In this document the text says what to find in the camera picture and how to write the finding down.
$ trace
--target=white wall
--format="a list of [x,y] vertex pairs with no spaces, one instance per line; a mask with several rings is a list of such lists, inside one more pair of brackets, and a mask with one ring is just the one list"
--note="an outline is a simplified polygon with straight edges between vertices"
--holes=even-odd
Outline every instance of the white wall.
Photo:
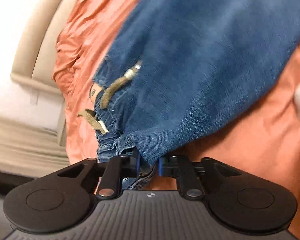
[[36,95],[13,83],[10,72],[23,27],[38,0],[0,0],[0,115],[36,127],[55,130],[63,99]]

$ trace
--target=silver rivet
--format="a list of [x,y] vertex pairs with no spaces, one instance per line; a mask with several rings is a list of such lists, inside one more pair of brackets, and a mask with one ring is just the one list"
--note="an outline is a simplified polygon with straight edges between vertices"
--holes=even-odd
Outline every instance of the silver rivet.
[[110,197],[114,194],[114,191],[110,188],[103,188],[98,194],[102,197]]
[[202,192],[198,189],[192,188],[192,189],[187,191],[187,195],[189,197],[199,197],[199,196],[202,195]]

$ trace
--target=orange bed sheet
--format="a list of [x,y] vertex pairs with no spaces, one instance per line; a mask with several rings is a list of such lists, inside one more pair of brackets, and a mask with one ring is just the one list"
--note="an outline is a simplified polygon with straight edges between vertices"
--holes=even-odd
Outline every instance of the orange bed sheet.
[[[77,113],[93,108],[88,98],[91,79],[137,3],[78,0],[58,37],[53,79],[66,100],[66,150],[71,163],[96,155],[95,133]],[[300,45],[268,95],[219,132],[178,151],[193,161],[215,158],[290,189],[299,208],[289,230],[300,239],[300,120],[293,104],[299,83]],[[175,187],[172,179],[155,177],[148,188]]]

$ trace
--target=brown label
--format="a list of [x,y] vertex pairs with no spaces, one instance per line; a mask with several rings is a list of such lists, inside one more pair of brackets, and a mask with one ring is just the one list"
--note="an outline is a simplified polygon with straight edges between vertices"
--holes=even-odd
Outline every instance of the brown label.
[[97,98],[97,95],[99,94],[99,92],[102,90],[102,88],[94,83],[90,89],[90,95],[89,95],[89,98],[91,100],[91,102],[94,104],[95,101],[96,101],[96,98]]

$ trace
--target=jeans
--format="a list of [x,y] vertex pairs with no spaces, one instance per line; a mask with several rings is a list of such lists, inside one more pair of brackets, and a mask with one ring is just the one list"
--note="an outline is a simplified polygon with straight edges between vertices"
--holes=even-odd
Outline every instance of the jeans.
[[221,129],[273,87],[299,41],[300,0],[141,0],[93,78],[106,89],[142,61],[106,110],[96,104],[111,130],[100,161],[137,147],[152,166]]

